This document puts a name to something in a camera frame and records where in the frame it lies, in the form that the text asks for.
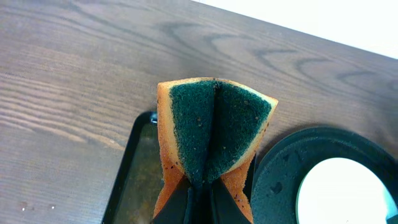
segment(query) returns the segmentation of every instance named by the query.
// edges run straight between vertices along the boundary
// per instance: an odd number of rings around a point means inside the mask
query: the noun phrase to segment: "round plate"
[[[381,147],[342,129],[309,128],[278,142],[261,161],[252,190],[254,223],[296,224],[296,198],[303,178],[319,162],[334,157],[367,167],[398,202],[398,164]]]

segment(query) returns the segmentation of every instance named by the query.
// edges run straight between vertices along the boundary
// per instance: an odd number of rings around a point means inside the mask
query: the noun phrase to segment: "white background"
[[[194,0],[398,58],[398,0]]]

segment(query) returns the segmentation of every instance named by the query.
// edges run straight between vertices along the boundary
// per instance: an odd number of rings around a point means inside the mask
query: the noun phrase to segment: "wood grain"
[[[188,77],[279,100],[261,155],[330,124],[398,157],[397,60],[185,0],[4,0],[0,223],[99,223],[135,118]]]

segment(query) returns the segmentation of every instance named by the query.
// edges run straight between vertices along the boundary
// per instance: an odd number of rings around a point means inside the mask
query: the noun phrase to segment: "wood surface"
[[[135,118],[188,77],[279,100],[260,156],[330,124],[398,157],[397,60],[187,0],[3,0],[0,223],[100,223]]]

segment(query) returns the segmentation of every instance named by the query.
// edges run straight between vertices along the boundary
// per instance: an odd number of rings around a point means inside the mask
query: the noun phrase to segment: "wooden table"
[[[261,155],[330,124],[398,157],[397,60],[186,0],[3,0],[0,223],[99,223],[135,118],[189,77],[279,99]]]

